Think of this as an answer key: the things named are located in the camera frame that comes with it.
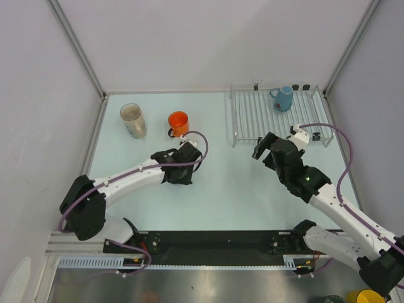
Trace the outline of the blue patterned mug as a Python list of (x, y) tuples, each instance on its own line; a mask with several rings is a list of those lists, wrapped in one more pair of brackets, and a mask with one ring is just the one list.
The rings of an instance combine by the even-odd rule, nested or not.
[(275, 110), (286, 112), (292, 107), (294, 90), (291, 86), (274, 88), (269, 91), (269, 95), (273, 99), (273, 106)]

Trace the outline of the orange mug black handle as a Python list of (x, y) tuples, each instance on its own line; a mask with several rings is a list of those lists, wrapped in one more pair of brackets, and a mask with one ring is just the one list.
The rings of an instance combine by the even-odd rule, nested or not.
[(189, 131), (189, 118), (183, 111), (176, 111), (168, 117), (168, 136), (170, 138), (184, 136)]

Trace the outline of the beige tall mug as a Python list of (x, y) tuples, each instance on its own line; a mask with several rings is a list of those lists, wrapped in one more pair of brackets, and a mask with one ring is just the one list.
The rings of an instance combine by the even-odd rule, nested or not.
[(146, 136), (146, 123), (138, 104), (126, 104), (120, 109), (120, 117), (130, 135), (135, 139)]

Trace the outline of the clear plastic cup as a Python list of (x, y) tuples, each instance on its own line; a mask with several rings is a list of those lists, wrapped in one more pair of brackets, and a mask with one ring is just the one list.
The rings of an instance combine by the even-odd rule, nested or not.
[(143, 113), (138, 104), (126, 104), (119, 111), (124, 122), (135, 122), (143, 117)]

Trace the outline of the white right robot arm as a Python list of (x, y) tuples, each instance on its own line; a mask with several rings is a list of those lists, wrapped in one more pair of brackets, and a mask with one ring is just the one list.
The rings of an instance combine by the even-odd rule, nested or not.
[(354, 207), (319, 169), (304, 165), (308, 142), (309, 135), (303, 130), (292, 131), (285, 139), (268, 133), (258, 139), (252, 154), (257, 160), (268, 151), (263, 163), (276, 172), (288, 192), (325, 214), (345, 233), (336, 235), (304, 220), (293, 229), (292, 248), (298, 253), (310, 249), (325, 253), (357, 271), (379, 295), (389, 295), (403, 280), (403, 237)]

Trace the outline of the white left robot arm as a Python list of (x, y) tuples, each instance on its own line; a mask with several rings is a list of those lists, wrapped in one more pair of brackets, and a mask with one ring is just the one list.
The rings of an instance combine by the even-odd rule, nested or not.
[(198, 143), (191, 140), (181, 143), (178, 149), (158, 151), (145, 162), (116, 175), (94, 180), (87, 175), (77, 177), (59, 207), (59, 231), (72, 233), (79, 241), (100, 236), (117, 242), (128, 253), (135, 251), (140, 238), (134, 224), (127, 218), (107, 214), (107, 209), (148, 186), (165, 182), (190, 185), (202, 159)]

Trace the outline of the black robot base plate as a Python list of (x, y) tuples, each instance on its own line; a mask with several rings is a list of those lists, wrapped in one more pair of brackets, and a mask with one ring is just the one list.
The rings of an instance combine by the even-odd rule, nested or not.
[(146, 250), (152, 265), (164, 266), (269, 266), (286, 255), (321, 255), (291, 230), (137, 231), (125, 245)]

